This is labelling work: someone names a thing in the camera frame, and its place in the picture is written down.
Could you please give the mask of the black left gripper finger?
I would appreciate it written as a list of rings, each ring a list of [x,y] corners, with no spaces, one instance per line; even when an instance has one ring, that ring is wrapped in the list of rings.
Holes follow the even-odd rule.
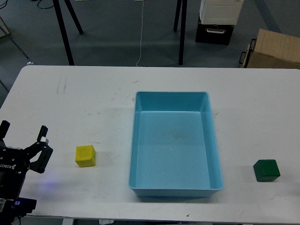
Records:
[[[45,168],[53,153],[53,149],[48,145],[47,132],[48,128],[42,125],[37,141],[24,150],[25,161],[28,163],[27,168],[37,173],[45,172]]]
[[[0,125],[0,146],[5,147],[4,138],[9,129],[10,123],[6,120],[3,120]]]

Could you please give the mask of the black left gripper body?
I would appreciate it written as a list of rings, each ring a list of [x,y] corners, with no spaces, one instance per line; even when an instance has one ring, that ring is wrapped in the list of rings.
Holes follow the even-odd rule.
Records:
[[[0,198],[17,199],[20,195],[27,164],[21,157],[21,149],[6,147],[0,139]]]

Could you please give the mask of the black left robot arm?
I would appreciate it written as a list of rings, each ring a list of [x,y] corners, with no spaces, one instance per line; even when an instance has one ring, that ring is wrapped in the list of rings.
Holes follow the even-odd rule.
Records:
[[[44,173],[53,153],[48,145],[48,128],[42,126],[37,141],[25,149],[10,148],[4,138],[10,123],[6,120],[0,125],[0,223],[10,225],[15,218],[31,213],[37,204],[35,199],[21,198],[20,192],[27,171]]]

